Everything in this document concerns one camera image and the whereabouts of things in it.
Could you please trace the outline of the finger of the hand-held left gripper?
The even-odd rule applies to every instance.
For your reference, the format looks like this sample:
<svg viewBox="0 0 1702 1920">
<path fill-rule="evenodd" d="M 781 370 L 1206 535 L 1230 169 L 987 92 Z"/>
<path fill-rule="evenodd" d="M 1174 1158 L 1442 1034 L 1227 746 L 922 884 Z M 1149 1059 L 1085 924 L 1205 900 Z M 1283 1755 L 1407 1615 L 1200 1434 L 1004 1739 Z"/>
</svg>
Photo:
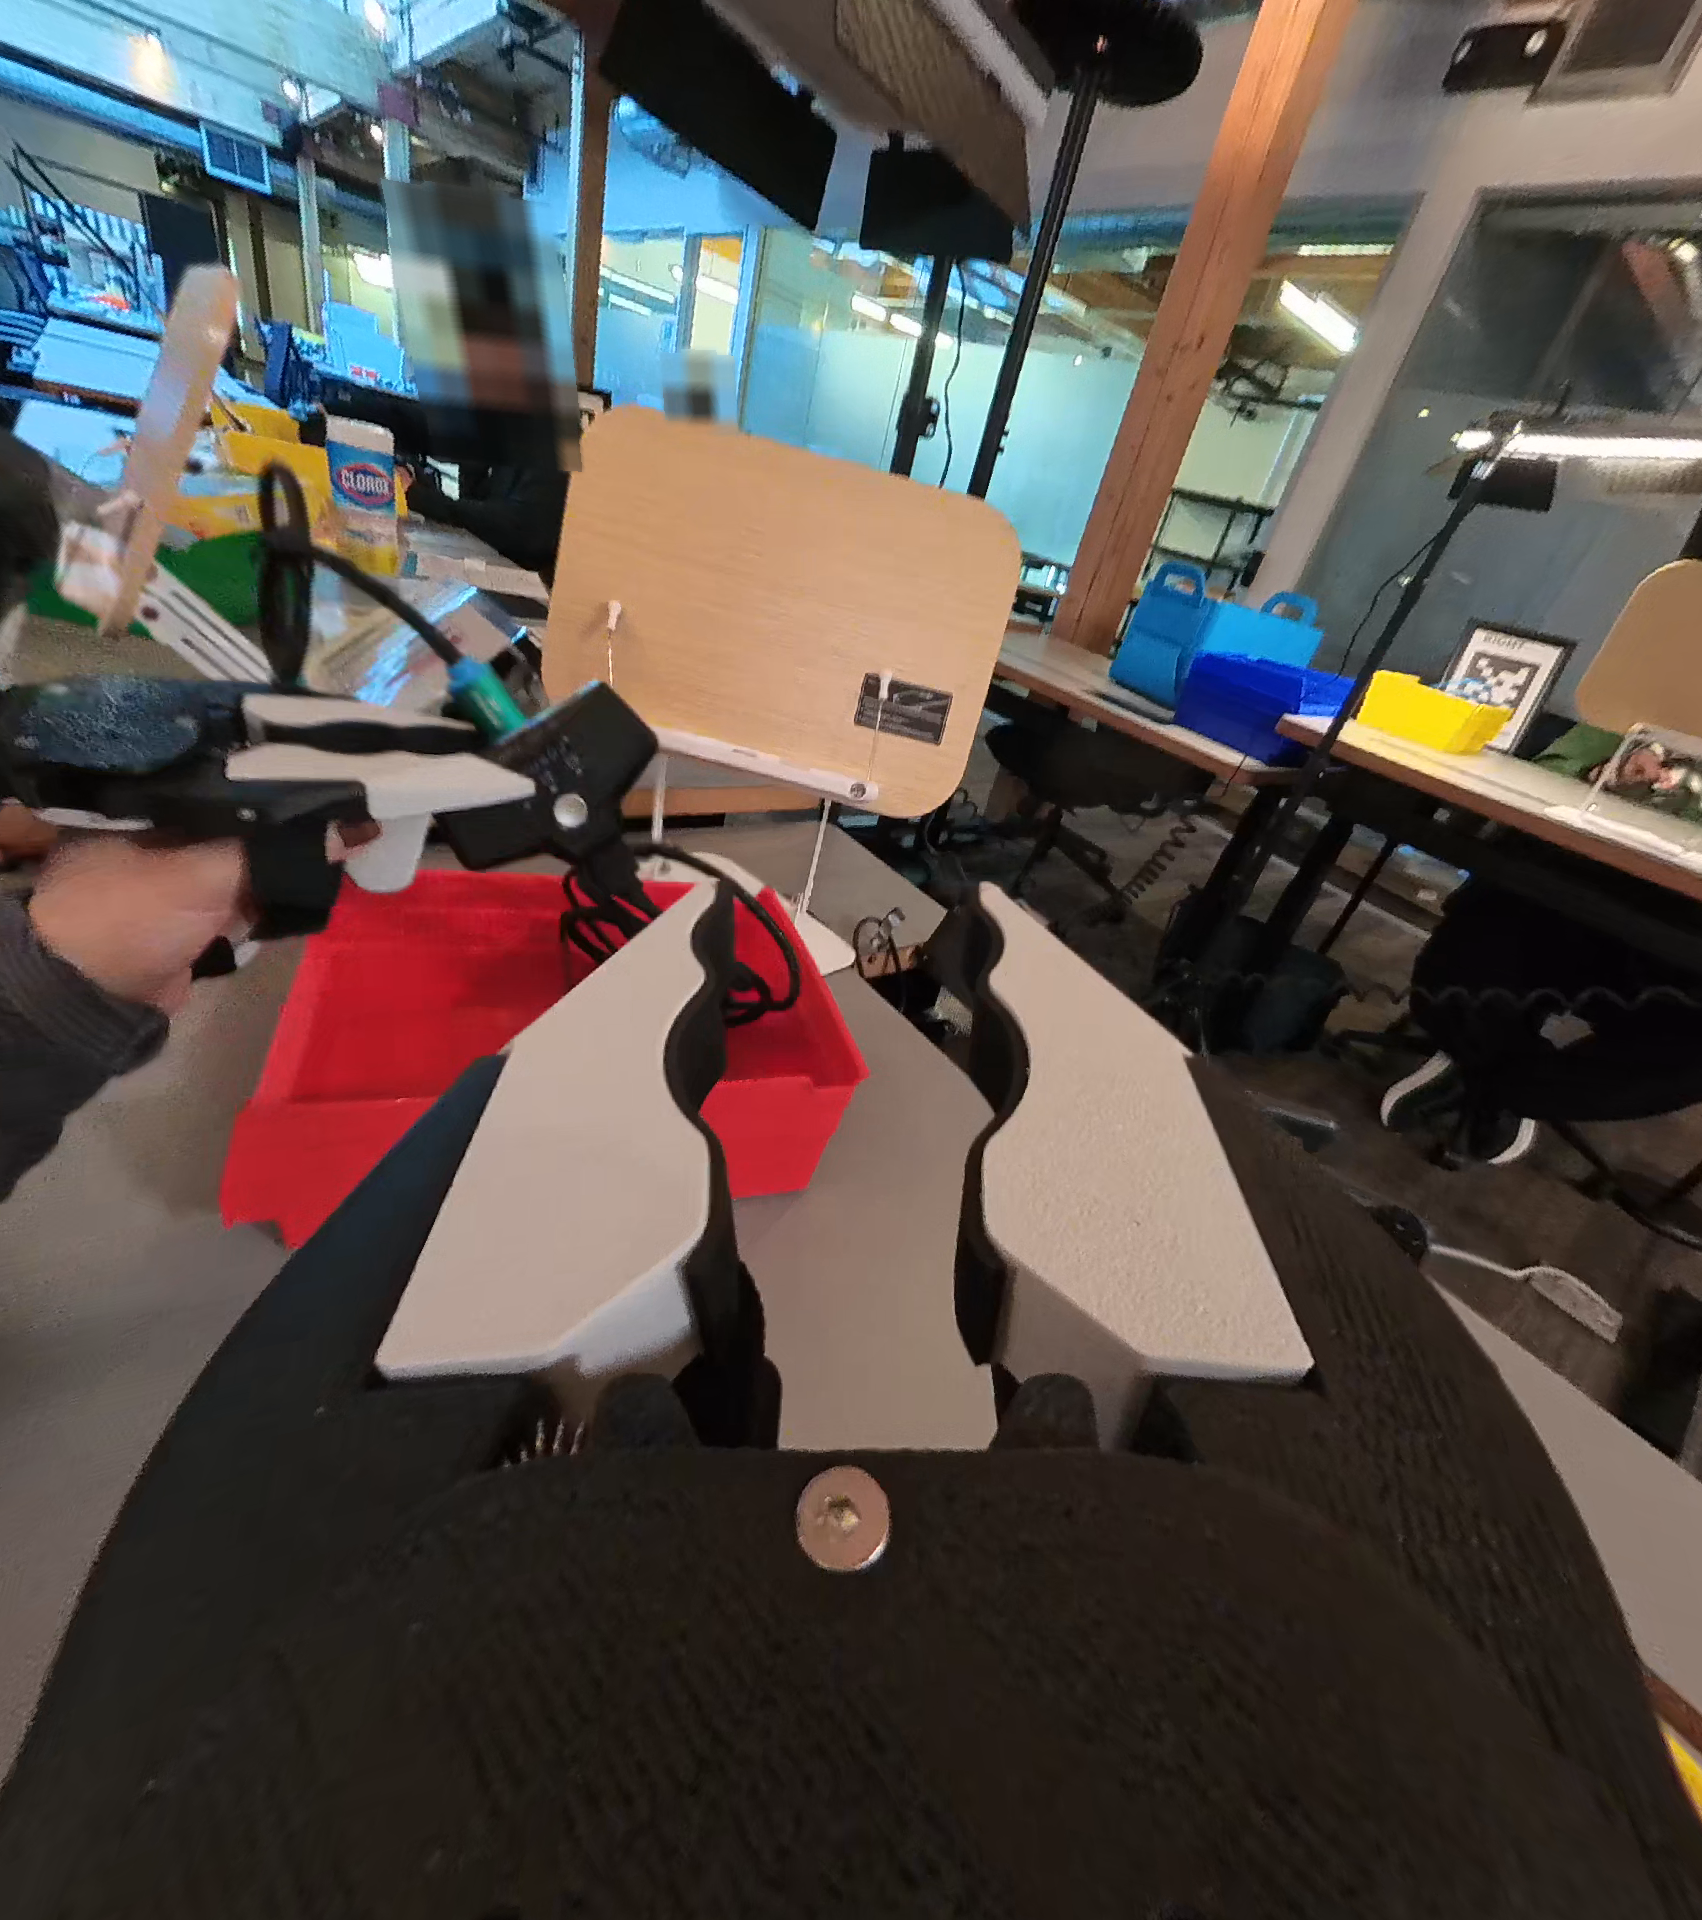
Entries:
<svg viewBox="0 0 1702 1920">
<path fill-rule="evenodd" d="M 239 711 L 253 749 L 311 749 L 333 757 L 456 757 L 484 750 L 484 735 L 463 719 L 326 695 L 246 689 Z"/>
<path fill-rule="evenodd" d="M 473 752 L 250 746 L 229 757 L 223 772 L 261 821 L 274 807 L 285 821 L 375 824 L 377 837 L 342 856 L 354 887 L 375 896 L 413 884 L 436 816 L 537 801 L 532 781 Z"/>
</svg>

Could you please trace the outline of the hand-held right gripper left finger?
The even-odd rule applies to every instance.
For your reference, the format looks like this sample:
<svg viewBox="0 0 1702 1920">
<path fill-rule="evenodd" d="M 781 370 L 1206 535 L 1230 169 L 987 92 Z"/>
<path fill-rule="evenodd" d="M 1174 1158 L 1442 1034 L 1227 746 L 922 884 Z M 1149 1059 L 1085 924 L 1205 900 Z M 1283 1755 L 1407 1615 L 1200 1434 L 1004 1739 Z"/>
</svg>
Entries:
<svg viewBox="0 0 1702 1920">
<path fill-rule="evenodd" d="M 782 1383 L 705 1106 L 744 908 L 688 884 L 503 1050 L 375 1354 L 387 1385 L 532 1381 L 576 1429 L 664 1377 L 711 1446 L 773 1448 Z"/>
</svg>

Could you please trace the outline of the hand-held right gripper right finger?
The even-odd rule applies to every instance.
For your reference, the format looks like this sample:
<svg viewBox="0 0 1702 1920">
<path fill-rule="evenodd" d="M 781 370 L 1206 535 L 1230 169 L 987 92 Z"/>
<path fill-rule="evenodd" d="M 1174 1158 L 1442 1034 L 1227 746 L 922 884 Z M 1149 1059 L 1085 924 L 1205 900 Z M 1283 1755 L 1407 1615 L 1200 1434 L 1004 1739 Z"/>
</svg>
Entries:
<svg viewBox="0 0 1702 1920">
<path fill-rule="evenodd" d="M 1295 1388 L 1315 1359 L 1190 1050 L 1023 903 L 981 883 L 930 959 L 970 1017 L 955 1314 L 1004 1412 L 1078 1383 L 1129 1446 L 1162 1381 Z"/>
</svg>

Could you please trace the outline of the black HDMI cable green plug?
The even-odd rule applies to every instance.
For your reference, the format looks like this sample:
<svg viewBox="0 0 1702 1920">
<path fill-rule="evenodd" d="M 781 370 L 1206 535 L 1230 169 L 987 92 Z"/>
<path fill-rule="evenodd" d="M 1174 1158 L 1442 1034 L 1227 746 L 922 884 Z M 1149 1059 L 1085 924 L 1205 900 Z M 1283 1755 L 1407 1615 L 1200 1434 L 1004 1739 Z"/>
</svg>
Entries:
<svg viewBox="0 0 1702 1920">
<path fill-rule="evenodd" d="M 529 715 L 506 683 L 481 659 L 463 655 L 453 637 L 413 609 L 384 577 L 314 542 L 304 492 L 295 472 L 274 460 L 259 479 L 259 631 L 271 685 L 304 690 L 313 637 L 313 595 L 321 570 L 336 577 L 375 607 L 392 615 L 447 669 L 448 702 L 458 719 L 488 745 L 503 745 L 529 729 Z"/>
</svg>

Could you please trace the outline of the black USB hub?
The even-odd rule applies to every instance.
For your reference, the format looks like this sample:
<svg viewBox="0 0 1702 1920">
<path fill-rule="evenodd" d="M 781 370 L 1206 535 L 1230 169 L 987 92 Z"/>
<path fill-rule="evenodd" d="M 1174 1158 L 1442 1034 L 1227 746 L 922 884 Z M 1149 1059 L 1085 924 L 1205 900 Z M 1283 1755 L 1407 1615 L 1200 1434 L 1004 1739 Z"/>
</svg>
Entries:
<svg viewBox="0 0 1702 1920">
<path fill-rule="evenodd" d="M 625 838 L 625 801 L 656 754 L 653 730 L 608 685 L 585 685 L 481 750 L 506 795 L 443 815 L 445 841 L 471 873 L 549 856 L 628 893 L 638 859 Z"/>
</svg>

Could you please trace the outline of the red plastic bin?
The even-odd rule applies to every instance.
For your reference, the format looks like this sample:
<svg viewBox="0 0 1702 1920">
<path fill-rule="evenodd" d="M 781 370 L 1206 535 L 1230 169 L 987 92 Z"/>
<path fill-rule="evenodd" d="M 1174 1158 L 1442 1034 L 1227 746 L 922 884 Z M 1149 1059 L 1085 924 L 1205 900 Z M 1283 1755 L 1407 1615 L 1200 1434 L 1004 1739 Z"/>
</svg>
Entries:
<svg viewBox="0 0 1702 1920">
<path fill-rule="evenodd" d="M 304 951 L 223 1162 L 226 1228 L 302 1246 L 458 1077 L 585 982 L 544 874 L 427 873 L 375 895 L 349 880 Z M 701 1115 L 739 1201 L 802 1193 L 867 1084 L 864 1053 L 811 955 L 795 1007 L 727 1036 Z"/>
</svg>

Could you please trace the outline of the person's left hand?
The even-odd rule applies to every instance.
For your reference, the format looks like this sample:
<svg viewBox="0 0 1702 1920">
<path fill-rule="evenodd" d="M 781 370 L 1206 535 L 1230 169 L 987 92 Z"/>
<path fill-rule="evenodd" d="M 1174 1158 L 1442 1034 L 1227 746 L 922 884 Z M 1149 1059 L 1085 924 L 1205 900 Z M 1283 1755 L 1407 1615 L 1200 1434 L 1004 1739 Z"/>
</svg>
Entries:
<svg viewBox="0 0 1702 1920">
<path fill-rule="evenodd" d="M 101 992 L 174 1017 L 204 951 L 250 919 L 246 856 L 234 838 L 78 832 L 50 852 L 24 912 Z"/>
</svg>

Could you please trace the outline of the green plastic bin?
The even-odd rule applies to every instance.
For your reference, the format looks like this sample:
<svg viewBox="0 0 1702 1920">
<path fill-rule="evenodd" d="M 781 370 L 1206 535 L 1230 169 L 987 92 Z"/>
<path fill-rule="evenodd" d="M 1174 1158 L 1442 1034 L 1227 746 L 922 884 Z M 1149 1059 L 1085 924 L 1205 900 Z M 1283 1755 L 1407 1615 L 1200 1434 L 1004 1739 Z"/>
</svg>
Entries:
<svg viewBox="0 0 1702 1920">
<path fill-rule="evenodd" d="M 261 539 L 239 532 L 193 545 L 160 546 L 158 564 L 193 589 L 223 621 L 241 631 L 259 626 Z M 24 607 L 38 618 L 97 629 L 97 615 L 71 603 L 55 585 L 52 569 L 37 569 Z"/>
</svg>

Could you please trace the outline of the disinfectant wipes canister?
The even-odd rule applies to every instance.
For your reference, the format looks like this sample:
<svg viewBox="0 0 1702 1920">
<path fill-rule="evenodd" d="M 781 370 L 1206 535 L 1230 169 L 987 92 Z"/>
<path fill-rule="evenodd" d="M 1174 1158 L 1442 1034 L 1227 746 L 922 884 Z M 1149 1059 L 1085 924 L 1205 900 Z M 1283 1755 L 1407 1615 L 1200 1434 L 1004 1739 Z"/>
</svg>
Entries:
<svg viewBox="0 0 1702 1920">
<path fill-rule="evenodd" d="M 350 414 L 325 416 L 329 509 L 317 545 L 365 577 L 402 572 L 401 482 L 389 426 Z"/>
</svg>

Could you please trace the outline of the yellow plastic bin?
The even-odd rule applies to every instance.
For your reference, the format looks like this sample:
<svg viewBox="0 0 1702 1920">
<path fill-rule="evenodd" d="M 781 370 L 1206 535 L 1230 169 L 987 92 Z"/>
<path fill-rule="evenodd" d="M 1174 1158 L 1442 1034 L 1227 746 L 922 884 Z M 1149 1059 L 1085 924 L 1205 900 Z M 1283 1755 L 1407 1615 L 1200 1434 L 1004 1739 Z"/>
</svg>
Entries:
<svg viewBox="0 0 1702 1920">
<path fill-rule="evenodd" d="M 261 530 L 259 489 L 272 466 L 299 486 L 311 535 L 333 546 L 339 535 L 331 454 L 301 439 L 301 424 L 268 401 L 215 395 L 206 426 L 193 445 L 193 469 L 180 481 L 174 525 L 197 539 Z"/>
<path fill-rule="evenodd" d="M 1426 685 L 1412 675 L 1369 677 L 1354 723 L 1440 757 L 1477 757 L 1505 735 L 1515 711 Z"/>
</svg>

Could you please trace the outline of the wooden board with black label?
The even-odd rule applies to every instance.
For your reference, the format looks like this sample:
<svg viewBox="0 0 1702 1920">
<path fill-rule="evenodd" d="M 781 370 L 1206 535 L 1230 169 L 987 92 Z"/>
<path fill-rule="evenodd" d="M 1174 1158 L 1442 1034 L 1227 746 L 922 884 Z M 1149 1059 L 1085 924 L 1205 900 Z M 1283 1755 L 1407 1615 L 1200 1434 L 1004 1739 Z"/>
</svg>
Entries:
<svg viewBox="0 0 1702 1920">
<path fill-rule="evenodd" d="M 967 492 L 638 404 L 581 439 L 544 690 L 608 685 L 692 761 L 916 821 L 961 789 L 1020 580 Z"/>
</svg>

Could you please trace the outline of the black office chair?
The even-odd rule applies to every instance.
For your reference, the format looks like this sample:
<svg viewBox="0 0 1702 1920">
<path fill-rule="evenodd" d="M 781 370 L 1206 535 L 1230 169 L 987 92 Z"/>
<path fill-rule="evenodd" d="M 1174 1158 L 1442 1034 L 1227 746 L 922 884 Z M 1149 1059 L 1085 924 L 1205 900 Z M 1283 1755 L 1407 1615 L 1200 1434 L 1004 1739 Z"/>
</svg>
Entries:
<svg viewBox="0 0 1702 1920">
<path fill-rule="evenodd" d="M 1023 786 L 1024 815 L 1034 823 L 1031 852 L 1004 889 L 1009 898 L 1024 900 L 1038 869 L 1063 855 L 1099 890 L 1078 924 L 1119 924 L 1142 903 L 1190 841 L 1190 821 L 1216 785 L 1214 775 L 1146 740 L 1068 715 L 1004 720 L 983 745 L 999 772 Z M 1119 884 L 1109 855 L 1068 829 L 1068 818 L 1086 810 L 1169 821 L 1170 829 Z"/>
<path fill-rule="evenodd" d="M 1395 1135 L 1444 1128 L 1461 1162 L 1510 1166 L 1540 1133 L 1584 1193 L 1702 1252 L 1702 1210 L 1606 1164 L 1593 1127 L 1702 1104 L 1702 972 L 1488 874 L 1469 877 L 1419 948 L 1409 1012 L 1426 1054 L 1385 1093 Z"/>
</svg>

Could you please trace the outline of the framed marker tag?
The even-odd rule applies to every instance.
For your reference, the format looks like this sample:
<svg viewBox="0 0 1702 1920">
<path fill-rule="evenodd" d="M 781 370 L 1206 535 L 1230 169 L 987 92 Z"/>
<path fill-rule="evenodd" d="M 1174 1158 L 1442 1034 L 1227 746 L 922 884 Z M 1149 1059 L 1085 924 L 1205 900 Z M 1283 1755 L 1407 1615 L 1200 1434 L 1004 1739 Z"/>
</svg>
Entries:
<svg viewBox="0 0 1702 1920">
<path fill-rule="evenodd" d="M 1440 675 L 1439 689 L 1474 706 L 1502 711 L 1507 719 L 1500 730 L 1488 736 L 1487 749 L 1510 757 L 1535 730 L 1578 646 L 1567 637 L 1474 618 Z"/>
</svg>

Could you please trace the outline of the black hanging monitor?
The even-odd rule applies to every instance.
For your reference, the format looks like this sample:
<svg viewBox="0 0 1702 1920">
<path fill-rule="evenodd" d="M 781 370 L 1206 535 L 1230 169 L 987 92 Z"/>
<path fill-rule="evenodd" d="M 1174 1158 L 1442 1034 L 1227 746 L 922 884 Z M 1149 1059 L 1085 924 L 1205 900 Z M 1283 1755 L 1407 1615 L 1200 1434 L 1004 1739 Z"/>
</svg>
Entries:
<svg viewBox="0 0 1702 1920">
<path fill-rule="evenodd" d="M 599 73 L 798 228 L 817 231 L 839 133 L 702 2 L 623 2 Z"/>
<path fill-rule="evenodd" d="M 937 148 L 890 142 L 869 160 L 858 246 L 899 260 L 1009 267 L 1017 227 Z"/>
</svg>

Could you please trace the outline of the wall air vent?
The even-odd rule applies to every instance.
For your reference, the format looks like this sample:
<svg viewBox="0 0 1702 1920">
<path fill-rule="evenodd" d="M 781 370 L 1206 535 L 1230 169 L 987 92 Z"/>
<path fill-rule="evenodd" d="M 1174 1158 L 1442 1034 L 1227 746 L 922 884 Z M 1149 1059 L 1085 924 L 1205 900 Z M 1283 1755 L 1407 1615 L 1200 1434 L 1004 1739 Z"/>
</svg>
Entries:
<svg viewBox="0 0 1702 1920">
<path fill-rule="evenodd" d="M 1702 2 L 1578 2 L 1539 102 L 1654 99 L 1674 92 L 1702 44 Z"/>
</svg>

